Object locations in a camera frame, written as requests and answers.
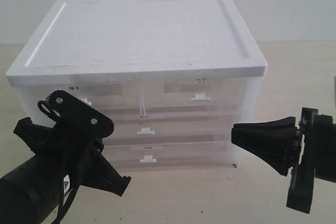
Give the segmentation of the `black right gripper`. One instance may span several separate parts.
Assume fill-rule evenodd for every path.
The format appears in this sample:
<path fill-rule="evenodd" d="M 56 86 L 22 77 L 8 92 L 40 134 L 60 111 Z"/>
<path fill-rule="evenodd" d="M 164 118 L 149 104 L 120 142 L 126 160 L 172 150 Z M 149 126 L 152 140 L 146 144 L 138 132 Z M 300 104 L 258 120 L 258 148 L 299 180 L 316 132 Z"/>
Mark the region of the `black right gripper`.
<path fill-rule="evenodd" d="M 301 135 L 304 142 L 301 162 Z M 317 109 L 302 108 L 299 129 L 296 118 L 261 123 L 237 123 L 231 142 L 254 154 L 282 176 L 292 169 L 287 207 L 310 207 L 314 180 L 335 183 L 335 123 Z"/>

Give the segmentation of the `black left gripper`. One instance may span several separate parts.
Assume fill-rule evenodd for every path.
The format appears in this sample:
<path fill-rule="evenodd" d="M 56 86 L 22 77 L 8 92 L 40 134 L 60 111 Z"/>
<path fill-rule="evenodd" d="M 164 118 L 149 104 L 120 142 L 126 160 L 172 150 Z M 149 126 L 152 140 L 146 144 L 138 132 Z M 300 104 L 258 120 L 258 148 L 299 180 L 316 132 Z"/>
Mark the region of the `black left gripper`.
<path fill-rule="evenodd" d="M 113 121 L 64 90 L 53 91 L 38 101 L 38 108 L 54 126 L 23 118 L 13 133 L 34 154 L 54 158 L 57 181 L 69 176 L 71 188 L 83 185 L 121 197 L 131 177 L 121 176 L 102 155 L 103 139 L 113 133 Z"/>

